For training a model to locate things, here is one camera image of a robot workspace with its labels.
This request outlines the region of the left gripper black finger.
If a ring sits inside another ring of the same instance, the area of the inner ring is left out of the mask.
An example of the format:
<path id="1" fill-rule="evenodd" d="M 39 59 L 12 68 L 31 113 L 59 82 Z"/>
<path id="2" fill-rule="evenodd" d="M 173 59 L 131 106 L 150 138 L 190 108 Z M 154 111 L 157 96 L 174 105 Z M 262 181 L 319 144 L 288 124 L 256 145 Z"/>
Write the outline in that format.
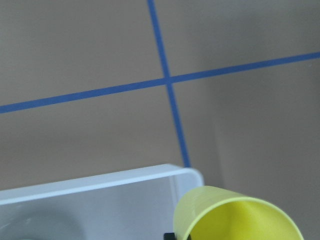
<path id="1" fill-rule="evenodd" d="M 182 240 L 182 238 L 178 239 L 177 235 L 174 232 L 166 232 L 163 234 L 163 240 Z M 192 240 L 191 235 L 189 234 L 184 240 Z"/>

